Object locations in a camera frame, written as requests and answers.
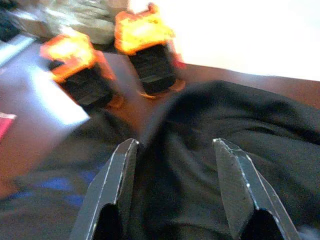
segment orange plastic part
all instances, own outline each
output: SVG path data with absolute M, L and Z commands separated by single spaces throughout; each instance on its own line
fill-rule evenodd
M 126 55 L 159 44 L 166 44 L 174 32 L 163 23 L 159 9 L 154 4 L 149 10 L 139 14 L 119 12 L 115 17 L 115 47 Z
M 92 68 L 97 61 L 90 38 L 73 29 L 47 41 L 41 46 L 40 55 L 64 63 L 52 70 L 52 78 L 59 84 L 85 68 Z

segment black cloth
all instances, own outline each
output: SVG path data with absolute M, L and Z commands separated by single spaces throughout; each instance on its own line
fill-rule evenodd
M 68 239 L 99 166 L 117 144 L 136 137 L 116 118 L 99 115 L 18 180 L 20 195 L 0 202 L 1 239 Z M 208 82 L 173 96 L 137 137 L 143 149 L 136 163 L 130 239 L 231 239 L 213 138 L 246 151 L 293 223 L 317 229 L 319 126 L 319 110 L 233 83 Z

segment wooden table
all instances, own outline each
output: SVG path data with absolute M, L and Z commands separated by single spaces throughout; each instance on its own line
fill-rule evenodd
M 64 137 L 88 119 L 60 87 L 48 79 L 48 61 L 39 57 L 33 43 L 0 69 L 0 112 L 17 119 L 0 142 L 0 197 L 16 191 L 15 176 L 34 168 Z M 172 93 L 150 100 L 137 93 L 136 76 L 122 55 L 105 53 L 116 85 L 126 101 L 121 108 L 107 107 L 137 131 L 143 130 L 154 107 Z M 187 84 L 224 80 L 277 93 L 320 108 L 320 82 L 276 76 L 259 76 L 225 69 L 187 65 L 177 75 Z

